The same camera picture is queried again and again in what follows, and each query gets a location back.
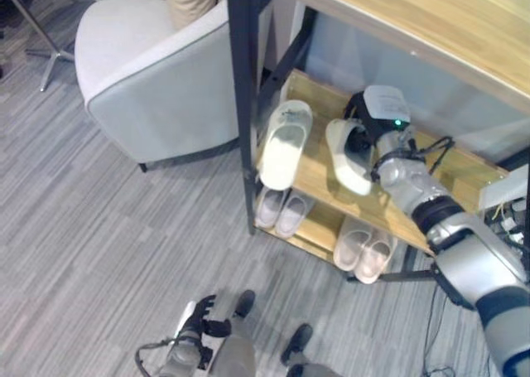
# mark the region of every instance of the white slipper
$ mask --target white slipper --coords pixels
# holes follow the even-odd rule
[[[282,211],[286,196],[287,191],[274,191],[264,186],[258,196],[256,226],[267,230],[272,228]]]
[[[284,239],[293,236],[314,205],[315,200],[313,198],[292,190],[275,226],[278,236]]]
[[[390,234],[381,230],[374,231],[372,239],[364,247],[360,261],[354,269],[355,277],[365,284],[378,280],[392,257],[396,242]]]
[[[258,166],[265,186],[275,191],[292,186],[312,124],[311,108],[302,101],[284,102],[272,112]]]
[[[331,160],[337,180],[350,191],[362,196],[370,193],[372,182],[369,179],[369,161],[360,155],[346,155],[345,145],[352,129],[360,124],[354,120],[336,118],[325,128],[325,139],[330,149]]]
[[[359,263],[364,246],[372,239],[372,227],[346,216],[333,251],[337,268],[351,272]]]

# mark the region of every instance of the white armchair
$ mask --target white armchair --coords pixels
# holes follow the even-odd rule
[[[180,31],[165,0],[97,0],[75,68],[89,115],[141,166],[238,136],[226,0]]]

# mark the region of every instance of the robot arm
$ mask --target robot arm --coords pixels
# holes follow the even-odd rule
[[[350,101],[378,149],[376,175],[436,254],[436,281],[458,305],[475,309],[494,363],[505,376],[530,375],[530,290],[523,265],[475,215],[466,213],[411,154],[401,93],[370,86]]]

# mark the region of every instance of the metal stand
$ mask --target metal stand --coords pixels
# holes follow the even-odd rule
[[[53,40],[50,39],[48,34],[42,29],[41,25],[39,25],[39,22],[33,17],[33,15],[29,12],[29,10],[24,6],[24,3],[22,0],[12,0],[13,4],[15,4],[15,7],[17,7],[18,11],[26,18],[26,20],[30,23],[30,25],[35,29],[37,34],[42,38],[42,40],[50,47],[49,51],[46,50],[26,50],[26,53],[31,56],[43,56],[45,58],[50,58],[48,60],[48,64],[46,65],[46,69],[44,70],[44,75],[42,76],[41,80],[41,91],[45,91],[46,87],[48,86],[48,83],[50,82],[51,77],[51,71],[53,70],[53,67],[55,65],[55,62],[57,60],[67,60],[69,62],[74,61],[74,55],[60,49],[55,45]]]
[[[376,282],[421,282],[434,279],[434,273],[430,269],[415,271],[417,249],[408,246],[403,258],[401,272],[382,273]],[[346,280],[352,283],[360,281],[352,274],[346,274]]]
[[[258,16],[271,0],[229,0],[230,44],[238,112],[239,144],[248,230],[254,233],[254,201],[257,195],[256,150],[258,135],[272,112],[272,100],[310,44],[316,12],[306,9],[302,28],[277,68],[258,88]]]

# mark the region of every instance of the gray carpet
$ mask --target gray carpet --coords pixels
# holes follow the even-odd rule
[[[90,3],[31,10],[66,46]],[[224,317],[245,288],[258,295],[248,321],[258,376],[285,375],[279,355],[303,321],[315,328],[307,355],[344,376],[420,376],[434,283],[347,283],[324,261],[249,235],[233,147],[142,174],[85,114],[72,64],[38,91],[46,61],[23,50],[40,44],[26,24],[5,32],[0,376],[138,376],[136,347],[170,335],[189,300],[216,292]],[[444,300],[429,366],[487,375],[478,317],[448,302],[441,319]]]

